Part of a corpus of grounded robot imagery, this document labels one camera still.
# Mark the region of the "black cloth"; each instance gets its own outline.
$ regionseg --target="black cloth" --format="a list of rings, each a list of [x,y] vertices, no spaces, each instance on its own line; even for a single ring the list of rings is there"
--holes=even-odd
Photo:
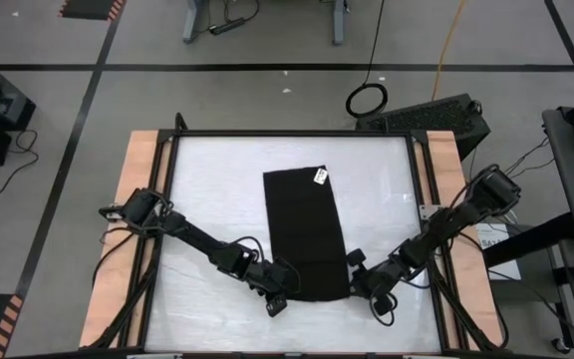
[[[318,169],[263,174],[271,251],[300,275],[289,299],[330,301],[349,296],[345,242],[330,178],[314,181]]]

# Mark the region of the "desk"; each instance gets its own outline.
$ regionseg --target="desk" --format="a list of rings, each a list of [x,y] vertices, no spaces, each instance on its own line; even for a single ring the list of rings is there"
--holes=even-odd
[[[544,111],[542,119],[571,211],[511,236],[510,239],[486,249],[484,256],[489,267],[512,259],[524,259],[524,263],[529,263],[531,267],[529,273],[523,273],[526,274],[526,277],[529,277],[525,278],[526,280],[524,281],[529,283],[529,285],[530,283],[538,283],[540,286],[535,288],[539,291],[542,291],[543,287],[547,287],[542,294],[547,300],[555,302],[557,311],[568,318],[568,308],[564,303],[564,298],[556,300],[555,295],[549,295],[547,292],[554,294],[554,291],[557,289],[555,286],[569,284],[574,299],[574,280],[572,280],[569,272],[574,267],[573,128],[565,122],[559,110]],[[535,255],[544,253],[541,249],[547,249],[555,244],[559,244],[564,267],[559,269],[555,268],[555,266],[551,267],[550,263],[544,263],[545,259],[532,260],[532,257]],[[560,323],[560,325],[566,346],[574,348],[574,333],[571,333],[564,324]]]
[[[347,12],[347,0],[333,0],[334,2],[334,45],[342,45],[345,41],[345,13]],[[191,43],[198,34],[196,20],[200,16],[203,6],[209,6],[207,0],[187,0],[187,14],[183,26],[183,42]]]
[[[132,133],[117,191],[117,203],[125,202],[136,187],[148,185],[156,137],[156,131]],[[428,138],[439,197],[442,202],[450,203],[464,186],[464,177],[459,163],[455,139],[450,132],[429,132]],[[164,164],[167,156],[169,156],[169,146],[163,151],[162,162]],[[420,146],[416,146],[416,156],[419,162],[418,167],[423,194],[424,197],[428,197],[429,180],[425,173],[422,148]],[[166,167],[161,166],[155,186],[157,190],[162,190],[162,179],[165,171]],[[468,228],[464,232],[476,238],[473,228]],[[120,232],[108,235],[103,253],[114,247],[124,237],[125,234]],[[81,336],[80,344],[82,346],[95,341],[124,304],[136,248],[137,242],[135,240],[127,243],[110,256],[99,271]],[[481,253],[470,243],[467,243],[464,238],[457,238],[451,250],[451,256],[453,258],[453,271],[460,301],[489,339],[499,344],[502,341],[502,337]],[[446,321],[447,345],[449,348],[457,348],[457,337],[452,313],[446,303],[443,303],[442,306],[444,307]],[[127,340],[128,345],[137,345],[140,319],[143,315],[144,310],[141,303],[133,313],[130,336]]]

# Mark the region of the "desk leg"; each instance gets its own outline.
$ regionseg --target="desk leg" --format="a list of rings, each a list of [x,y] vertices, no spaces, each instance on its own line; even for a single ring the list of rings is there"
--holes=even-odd
[[[185,15],[185,27],[183,29],[183,42],[191,43],[195,38],[196,20],[200,15],[206,0],[187,0],[187,15]]]
[[[484,250],[487,267],[548,248],[562,239],[574,239],[574,218],[568,212],[532,227]]]
[[[334,1],[334,45],[345,41],[345,9],[347,0]]]

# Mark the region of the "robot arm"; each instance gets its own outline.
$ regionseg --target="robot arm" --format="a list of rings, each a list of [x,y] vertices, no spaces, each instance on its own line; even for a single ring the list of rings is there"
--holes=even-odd
[[[262,248],[251,249],[239,242],[223,242],[196,227],[173,204],[153,190],[136,189],[125,205],[102,208],[108,219],[120,219],[143,236],[167,234],[191,245],[207,256],[219,271],[249,284],[264,295],[267,313],[273,317],[287,307],[288,292],[298,290],[298,273],[288,263],[259,260]]]
[[[488,216],[506,214],[519,201],[520,188],[509,179],[497,165],[490,166],[479,173],[462,191],[466,195],[456,207],[438,209],[425,223],[422,232],[414,238],[405,240],[380,264],[367,269],[363,265],[365,255],[356,249],[347,256],[351,266],[358,266],[352,274],[353,295],[371,301],[375,299],[374,309],[379,315],[385,315],[394,309],[389,293],[401,280],[412,280],[428,266],[435,269],[434,285],[462,320],[476,344],[489,350],[496,349],[477,328],[465,309],[448,289],[444,278],[436,270],[435,250],[466,227],[476,224]]]

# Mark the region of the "white label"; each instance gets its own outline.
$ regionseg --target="white label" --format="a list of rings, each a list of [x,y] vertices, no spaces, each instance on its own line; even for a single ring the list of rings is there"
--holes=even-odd
[[[475,229],[477,229],[479,244],[484,249],[487,249],[490,246],[496,245],[501,241],[508,239],[506,224],[479,223],[475,225]],[[519,275],[519,268],[517,267],[517,262],[514,260],[495,265],[490,269],[515,279],[521,279],[521,275]],[[490,273],[488,277],[492,280],[507,280],[506,278],[495,275],[493,273]]]
[[[325,184],[325,180],[327,180],[327,171],[318,169],[314,177],[314,182],[317,184]]]

